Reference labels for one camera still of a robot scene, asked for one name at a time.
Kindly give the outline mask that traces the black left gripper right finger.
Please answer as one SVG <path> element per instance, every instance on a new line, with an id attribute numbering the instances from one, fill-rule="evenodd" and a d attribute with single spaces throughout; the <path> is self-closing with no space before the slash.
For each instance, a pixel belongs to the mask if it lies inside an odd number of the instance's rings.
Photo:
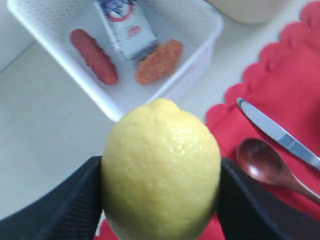
<path id="1" fill-rule="evenodd" d="M 217 216 L 227 240 L 318 240 L 320 222 L 222 158 Z"/>

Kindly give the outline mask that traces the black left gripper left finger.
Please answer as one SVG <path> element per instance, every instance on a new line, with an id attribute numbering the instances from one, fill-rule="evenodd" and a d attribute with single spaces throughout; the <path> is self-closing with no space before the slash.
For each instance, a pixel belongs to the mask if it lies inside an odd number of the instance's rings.
<path id="1" fill-rule="evenodd" d="M 101 157 L 89 158 L 60 185 L 0 221 L 2 240 L 92 240 L 100 221 Z"/>

